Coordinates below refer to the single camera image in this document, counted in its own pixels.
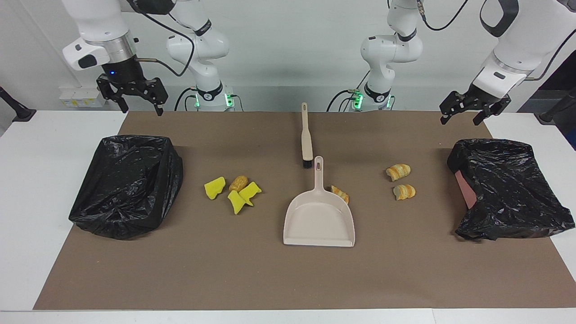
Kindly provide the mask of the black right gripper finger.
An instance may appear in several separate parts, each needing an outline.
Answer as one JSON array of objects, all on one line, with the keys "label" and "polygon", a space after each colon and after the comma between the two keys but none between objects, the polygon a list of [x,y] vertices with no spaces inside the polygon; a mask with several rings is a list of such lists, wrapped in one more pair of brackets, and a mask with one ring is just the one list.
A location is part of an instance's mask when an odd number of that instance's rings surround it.
[{"label": "black right gripper finger", "polygon": [[145,81],[145,100],[153,105],[157,116],[163,115],[164,104],[168,98],[169,95],[159,77]]},{"label": "black right gripper finger", "polygon": [[128,105],[123,98],[123,90],[114,91],[110,80],[105,74],[101,74],[97,78],[97,88],[105,100],[112,100],[119,106],[122,113],[128,113]]}]

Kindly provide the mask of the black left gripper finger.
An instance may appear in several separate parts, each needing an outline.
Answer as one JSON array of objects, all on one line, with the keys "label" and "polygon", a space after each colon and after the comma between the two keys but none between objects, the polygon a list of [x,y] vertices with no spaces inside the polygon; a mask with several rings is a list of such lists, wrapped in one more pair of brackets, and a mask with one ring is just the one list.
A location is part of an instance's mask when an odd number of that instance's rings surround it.
[{"label": "black left gripper finger", "polygon": [[451,119],[458,113],[463,113],[466,111],[466,106],[464,104],[465,95],[459,94],[457,91],[452,91],[440,104],[440,111],[442,116],[440,118],[441,124],[446,125]]},{"label": "black left gripper finger", "polygon": [[479,113],[477,113],[477,115],[472,120],[474,125],[480,125],[484,119],[488,117],[500,115],[510,104],[510,102],[511,101],[498,101],[492,105],[484,104],[482,106],[482,110],[479,111]]}]

